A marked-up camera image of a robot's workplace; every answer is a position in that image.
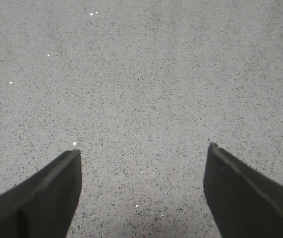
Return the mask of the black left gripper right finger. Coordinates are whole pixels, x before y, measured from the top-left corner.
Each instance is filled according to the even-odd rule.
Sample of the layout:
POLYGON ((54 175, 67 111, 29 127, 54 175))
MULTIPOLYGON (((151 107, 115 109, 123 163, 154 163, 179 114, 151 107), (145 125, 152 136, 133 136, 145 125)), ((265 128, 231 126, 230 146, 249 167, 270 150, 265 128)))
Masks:
POLYGON ((223 238, 283 238, 283 185, 216 143, 208 148, 204 194, 223 238))

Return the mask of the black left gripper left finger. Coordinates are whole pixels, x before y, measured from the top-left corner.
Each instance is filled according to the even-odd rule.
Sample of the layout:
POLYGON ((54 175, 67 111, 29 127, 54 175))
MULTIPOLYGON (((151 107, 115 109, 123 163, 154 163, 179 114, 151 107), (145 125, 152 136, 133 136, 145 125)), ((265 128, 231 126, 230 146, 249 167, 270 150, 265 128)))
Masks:
POLYGON ((64 238, 82 186, 80 150, 65 151, 0 194, 0 238, 64 238))

